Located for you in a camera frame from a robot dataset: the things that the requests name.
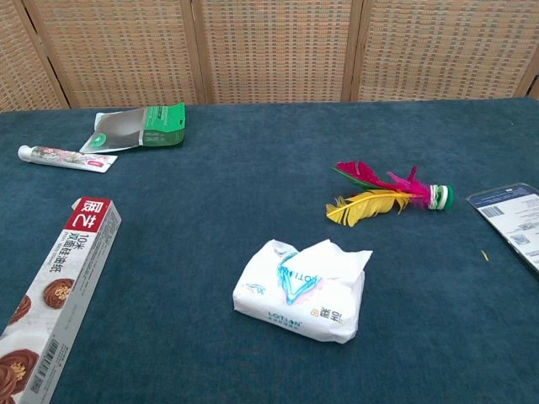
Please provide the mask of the small colourful toy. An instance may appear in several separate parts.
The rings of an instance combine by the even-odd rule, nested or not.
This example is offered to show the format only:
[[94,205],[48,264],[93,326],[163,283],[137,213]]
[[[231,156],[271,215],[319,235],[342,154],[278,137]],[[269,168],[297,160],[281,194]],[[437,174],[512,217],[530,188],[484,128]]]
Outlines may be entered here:
[[407,177],[389,172],[390,181],[382,180],[365,162],[339,162],[334,171],[359,186],[362,192],[348,198],[339,196],[326,205],[326,217],[341,226],[355,226],[359,221],[386,214],[394,206],[403,211],[410,205],[427,210],[448,210],[455,193],[450,185],[422,183],[412,167]]

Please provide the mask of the dark blue felt table mat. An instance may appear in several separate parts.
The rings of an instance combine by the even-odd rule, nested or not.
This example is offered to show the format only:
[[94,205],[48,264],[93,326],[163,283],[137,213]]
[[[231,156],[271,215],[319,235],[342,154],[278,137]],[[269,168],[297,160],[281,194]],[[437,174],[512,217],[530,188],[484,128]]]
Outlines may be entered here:
[[[186,114],[180,146],[123,151],[104,174],[17,155],[78,149],[93,110],[0,114],[0,330],[77,198],[110,198],[122,219],[51,404],[539,404],[539,276],[467,202],[510,183],[539,189],[539,101]],[[339,162],[384,181],[416,167],[454,202],[341,226],[326,205],[362,189]],[[352,341],[233,310],[245,264],[271,239],[372,250]]]

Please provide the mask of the white soft tissue pack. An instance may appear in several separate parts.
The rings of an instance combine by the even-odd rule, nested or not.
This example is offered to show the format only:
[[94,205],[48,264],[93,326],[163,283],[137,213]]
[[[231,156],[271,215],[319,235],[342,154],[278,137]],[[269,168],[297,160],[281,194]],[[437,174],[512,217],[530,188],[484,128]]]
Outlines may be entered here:
[[245,266],[235,311],[319,342],[347,343],[358,330],[372,252],[345,252],[329,239],[301,251],[270,240]]

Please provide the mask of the green and clear blister package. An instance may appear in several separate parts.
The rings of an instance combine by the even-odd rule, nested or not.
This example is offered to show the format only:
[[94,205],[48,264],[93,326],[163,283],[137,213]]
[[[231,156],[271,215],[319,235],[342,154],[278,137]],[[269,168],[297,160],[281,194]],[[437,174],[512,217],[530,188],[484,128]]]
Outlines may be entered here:
[[185,104],[98,113],[81,153],[117,152],[139,146],[175,146],[184,139]]

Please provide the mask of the woven rattan folding screen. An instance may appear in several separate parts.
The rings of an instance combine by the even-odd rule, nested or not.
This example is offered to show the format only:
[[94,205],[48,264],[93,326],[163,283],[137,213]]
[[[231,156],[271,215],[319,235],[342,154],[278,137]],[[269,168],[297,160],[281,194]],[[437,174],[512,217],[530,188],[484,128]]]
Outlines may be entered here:
[[0,0],[0,113],[539,98],[539,0]]

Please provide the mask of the white floral toothpaste tube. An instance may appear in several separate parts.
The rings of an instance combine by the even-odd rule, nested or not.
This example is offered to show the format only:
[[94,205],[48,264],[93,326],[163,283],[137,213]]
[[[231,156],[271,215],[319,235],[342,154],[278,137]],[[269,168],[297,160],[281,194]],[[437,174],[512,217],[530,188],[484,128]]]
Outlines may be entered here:
[[95,173],[106,173],[117,159],[117,156],[82,154],[45,146],[26,145],[18,149],[18,157],[24,162]]

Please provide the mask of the clear package with blue-white card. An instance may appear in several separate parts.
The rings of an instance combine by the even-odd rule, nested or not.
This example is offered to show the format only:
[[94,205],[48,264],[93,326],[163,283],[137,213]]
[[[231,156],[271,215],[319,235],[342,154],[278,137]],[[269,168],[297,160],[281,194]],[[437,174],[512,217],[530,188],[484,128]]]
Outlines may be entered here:
[[539,274],[539,189],[513,183],[469,195],[467,202]]

